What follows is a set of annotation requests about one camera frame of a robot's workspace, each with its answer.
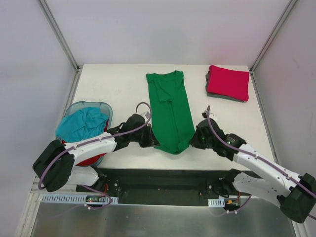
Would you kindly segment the green t shirt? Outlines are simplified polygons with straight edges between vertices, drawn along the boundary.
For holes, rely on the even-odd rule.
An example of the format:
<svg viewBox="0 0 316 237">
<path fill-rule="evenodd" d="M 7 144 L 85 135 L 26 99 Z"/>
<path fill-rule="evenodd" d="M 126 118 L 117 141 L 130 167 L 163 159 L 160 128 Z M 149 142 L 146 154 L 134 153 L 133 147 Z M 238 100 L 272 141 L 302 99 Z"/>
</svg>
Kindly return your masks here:
<svg viewBox="0 0 316 237">
<path fill-rule="evenodd" d="M 195 128 L 182 71 L 146 74 L 158 149 L 177 155 L 189 147 Z"/>
</svg>

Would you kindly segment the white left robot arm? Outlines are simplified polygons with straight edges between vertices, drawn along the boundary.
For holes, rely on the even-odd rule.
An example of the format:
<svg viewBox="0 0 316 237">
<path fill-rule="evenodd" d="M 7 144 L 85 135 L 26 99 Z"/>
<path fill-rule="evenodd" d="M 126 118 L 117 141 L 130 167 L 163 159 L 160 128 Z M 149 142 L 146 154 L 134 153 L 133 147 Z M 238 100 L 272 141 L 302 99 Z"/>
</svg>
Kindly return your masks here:
<svg viewBox="0 0 316 237">
<path fill-rule="evenodd" d="M 105 182 L 101 175 L 92 166 L 81 167 L 79 163 L 124 149 L 131 142 L 142 148 L 159 146 L 149 123 L 151 117 L 149 112 L 135 113 L 96 137 L 65 144 L 59 140 L 50 142 L 33 164 L 39 177 L 38 188 L 54 192 L 64 185 L 83 185 L 93 192 L 101 191 Z"/>
</svg>

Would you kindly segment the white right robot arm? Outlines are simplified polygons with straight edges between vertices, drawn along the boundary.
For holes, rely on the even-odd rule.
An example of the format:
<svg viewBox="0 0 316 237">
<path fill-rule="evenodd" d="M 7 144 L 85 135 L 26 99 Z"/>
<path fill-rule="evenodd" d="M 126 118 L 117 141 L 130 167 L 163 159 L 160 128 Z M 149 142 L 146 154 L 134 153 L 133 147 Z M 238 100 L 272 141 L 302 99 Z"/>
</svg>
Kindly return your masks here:
<svg viewBox="0 0 316 237">
<path fill-rule="evenodd" d="M 222 179 L 226 194 L 240 192 L 264 199 L 297 223 L 304 223 L 310 216 L 316 204 L 316 179 L 312 175 L 300 175 L 269 161 L 241 137 L 225 134 L 213 119 L 205 119 L 196 126 L 190 144 L 198 149 L 212 149 L 258 175 L 254 178 L 231 169 Z"/>
</svg>

